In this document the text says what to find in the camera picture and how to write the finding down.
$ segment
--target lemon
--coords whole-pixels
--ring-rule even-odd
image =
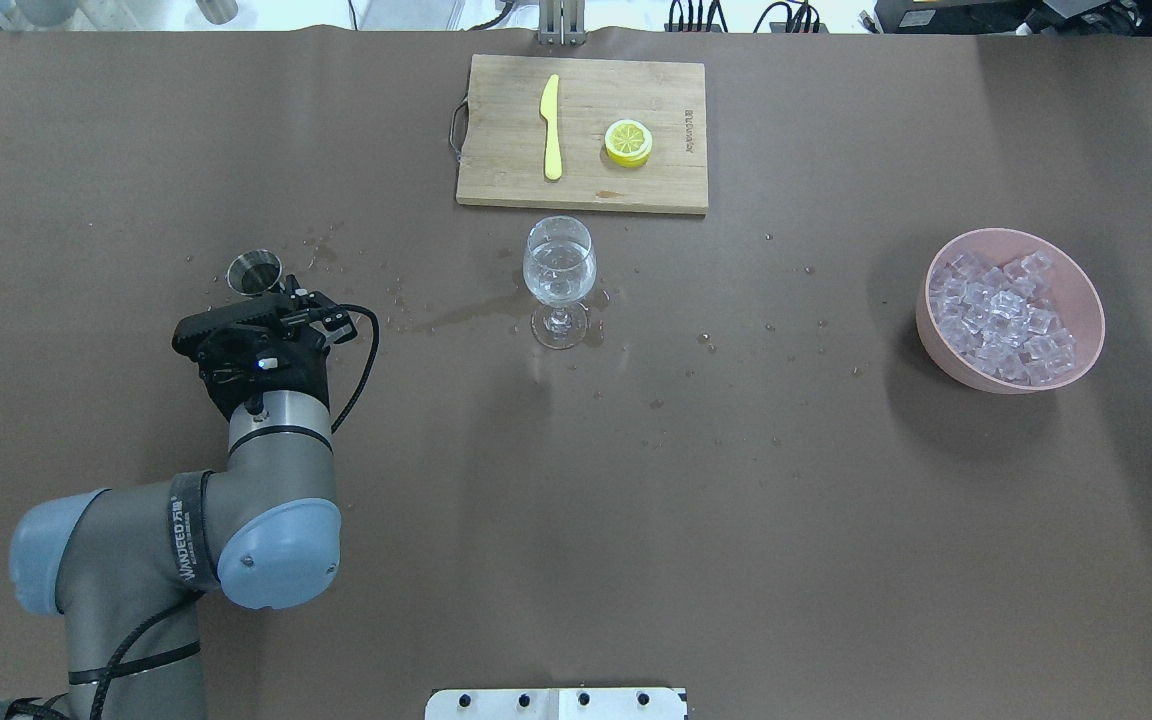
[[[652,131],[637,120],[616,120],[602,136],[607,157],[626,168],[639,168],[652,156]]]

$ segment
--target cutting board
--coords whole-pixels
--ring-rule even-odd
[[[563,176],[544,174],[540,92],[558,74]],[[637,60],[475,55],[456,202],[507,209],[708,211],[705,67]],[[602,151],[622,118],[652,131],[652,158],[622,168]]]

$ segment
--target black cable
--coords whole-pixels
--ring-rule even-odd
[[[70,720],[68,715],[63,714],[59,710],[52,710],[51,707],[44,707],[41,705],[33,705],[31,702],[17,700],[8,707],[8,715],[30,715],[30,717],[44,717],[45,720]]]
[[[722,0],[714,0],[708,5],[708,17],[705,18],[705,32],[713,32],[714,12],[718,12],[718,22],[721,23],[723,32],[727,32],[727,15],[723,15]]]
[[[515,0],[503,0],[503,8],[500,8],[500,14],[497,17],[488,20],[488,22],[476,24],[476,26],[467,29],[488,29],[490,26],[498,26],[500,20],[506,18],[506,15],[513,13],[513,3]]]
[[[141,639],[141,636],[152,626],[161,623],[161,621],[177,614],[177,612],[185,609],[198,601],[202,597],[202,592],[191,592],[182,598],[180,602],[175,602],[172,607],[166,611],[157,612],[156,615],[151,615],[149,619],[143,621],[139,626],[136,626],[131,632],[123,638],[123,642],[118,644],[114,650],[114,655],[109,655],[109,661],[105,664],[105,672],[101,674],[101,679],[96,683],[96,694],[92,696],[92,710],[91,714],[88,714],[88,720],[100,720],[101,714],[105,712],[105,696],[109,694],[109,683],[114,682],[114,667],[118,667],[119,662],[123,661],[123,655],[127,655],[127,651],[132,650],[132,644]]]
[[[376,364],[376,351],[380,350],[380,320],[376,319],[376,313],[371,310],[366,310],[363,305],[338,305],[342,310],[351,311],[351,313],[365,314],[369,320],[371,320],[371,351],[367,353],[367,364],[362,366],[362,376],[358,377],[358,386],[353,388],[353,395],[349,396],[349,402],[346,402],[340,415],[332,423],[332,432],[340,427],[340,423],[349,415],[353,410],[353,404],[358,402],[358,396],[362,395],[362,388],[366,386],[367,378],[371,376],[371,366]]]
[[[772,8],[785,8],[785,26],[790,25],[790,18],[794,17],[794,8],[789,3],[783,3],[783,1],[776,1],[776,3],[768,5],[763,10],[763,15],[759,15],[758,22],[755,23],[755,32],[758,32],[758,28],[763,26],[763,21],[767,18],[768,13],[772,13]]]

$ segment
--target water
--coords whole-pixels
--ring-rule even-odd
[[[526,289],[552,306],[570,305],[585,297],[593,290],[596,272],[593,252],[562,236],[536,247],[522,262]]]

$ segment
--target metal bracket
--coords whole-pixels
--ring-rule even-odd
[[[540,45],[585,45],[585,0],[540,0]]]
[[[425,720],[687,720],[682,688],[531,688],[438,691]]]

